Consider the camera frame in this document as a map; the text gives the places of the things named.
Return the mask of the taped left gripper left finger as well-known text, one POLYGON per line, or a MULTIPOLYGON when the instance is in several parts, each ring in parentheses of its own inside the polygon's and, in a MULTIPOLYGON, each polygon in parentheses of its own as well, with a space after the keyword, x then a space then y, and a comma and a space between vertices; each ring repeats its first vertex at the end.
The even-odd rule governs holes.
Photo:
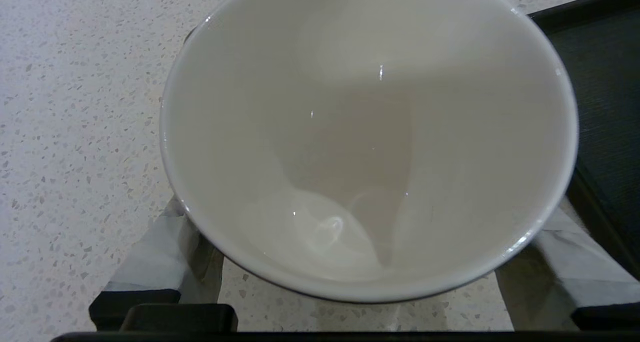
POLYGON ((218 303, 224 259, 173 197, 90 304, 90 320, 99 332, 235 332, 234 309, 218 303))

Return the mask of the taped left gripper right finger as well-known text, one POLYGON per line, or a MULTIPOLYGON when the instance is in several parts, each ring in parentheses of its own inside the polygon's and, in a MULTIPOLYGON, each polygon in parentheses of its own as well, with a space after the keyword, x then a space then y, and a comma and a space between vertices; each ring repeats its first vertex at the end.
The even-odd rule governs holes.
POLYGON ((567 201, 495 274, 517 331, 576 331, 580 308, 612 306, 627 321, 639 310, 638 280, 592 239, 567 201))

